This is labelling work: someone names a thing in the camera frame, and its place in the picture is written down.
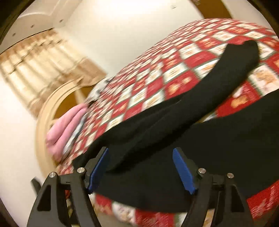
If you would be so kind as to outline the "cream wooden headboard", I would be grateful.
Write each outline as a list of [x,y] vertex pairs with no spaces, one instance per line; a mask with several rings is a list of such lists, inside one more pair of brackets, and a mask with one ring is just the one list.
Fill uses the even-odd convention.
[[41,173],[46,177],[56,170],[57,164],[48,153],[46,135],[48,130],[66,111],[83,103],[93,86],[83,86],[80,81],[70,81],[57,88],[45,101],[37,117],[35,153]]

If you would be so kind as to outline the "white patterned pillow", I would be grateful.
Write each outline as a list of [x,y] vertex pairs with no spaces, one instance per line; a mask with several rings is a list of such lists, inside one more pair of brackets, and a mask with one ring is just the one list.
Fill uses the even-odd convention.
[[112,80],[112,78],[113,77],[106,77],[100,82],[98,82],[86,97],[85,103],[89,104],[98,100],[101,95],[101,92],[106,88],[106,86]]

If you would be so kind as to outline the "pink folded blanket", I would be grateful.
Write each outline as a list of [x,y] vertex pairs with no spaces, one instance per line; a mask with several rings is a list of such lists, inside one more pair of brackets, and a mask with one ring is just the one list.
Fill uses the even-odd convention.
[[57,163],[61,162],[64,146],[87,111],[88,106],[86,104],[74,106],[63,114],[48,131],[46,147]]

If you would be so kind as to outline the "brown wooden door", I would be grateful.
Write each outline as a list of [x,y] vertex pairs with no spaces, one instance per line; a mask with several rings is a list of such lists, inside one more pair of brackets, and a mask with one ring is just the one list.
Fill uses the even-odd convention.
[[232,16],[221,0],[191,0],[205,19],[231,19]]

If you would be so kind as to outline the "beige patterned curtain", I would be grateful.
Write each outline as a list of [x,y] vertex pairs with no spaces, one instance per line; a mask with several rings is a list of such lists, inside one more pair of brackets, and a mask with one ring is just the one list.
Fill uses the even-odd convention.
[[1,73],[34,117],[63,84],[75,80],[89,87],[106,76],[100,67],[53,29],[25,38],[4,51]]

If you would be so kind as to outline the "red checkered holiday bedspread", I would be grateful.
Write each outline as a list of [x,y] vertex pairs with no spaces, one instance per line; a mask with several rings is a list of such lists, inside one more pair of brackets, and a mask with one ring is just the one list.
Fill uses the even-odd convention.
[[[203,19],[173,31],[123,68],[89,108],[87,119],[69,155],[58,165],[69,174],[72,161],[114,126],[173,101],[197,85],[214,67],[229,44],[255,40],[260,65],[206,120],[234,114],[278,89],[278,37],[260,25],[232,19]],[[186,216],[178,195],[187,198],[172,161],[172,153],[160,151],[136,165],[137,174],[124,175],[124,198],[146,199],[148,206],[128,204],[103,194],[90,195],[103,221],[120,226],[180,226]]]

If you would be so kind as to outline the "grey patterned folded sheet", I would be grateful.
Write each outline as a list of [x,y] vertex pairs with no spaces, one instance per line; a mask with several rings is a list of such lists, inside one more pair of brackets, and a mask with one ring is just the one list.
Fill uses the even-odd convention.
[[84,116],[81,118],[80,122],[75,127],[69,140],[67,141],[66,145],[64,146],[63,153],[62,153],[64,158],[66,158],[69,155],[69,153],[73,147],[73,144],[74,144],[75,140],[77,139],[78,135],[80,134],[80,131],[85,123],[85,120],[87,119],[87,115],[88,115],[88,113],[84,114]]

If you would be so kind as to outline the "black pants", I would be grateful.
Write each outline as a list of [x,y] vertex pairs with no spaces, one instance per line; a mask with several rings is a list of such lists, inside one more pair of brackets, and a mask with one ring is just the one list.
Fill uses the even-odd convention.
[[278,91],[244,109],[201,122],[259,63],[255,41],[227,45],[191,90],[112,127],[72,162],[83,167],[102,147],[110,162],[96,192],[142,210],[183,212],[191,204],[173,163],[174,148],[211,174],[233,173],[245,198],[278,181]]

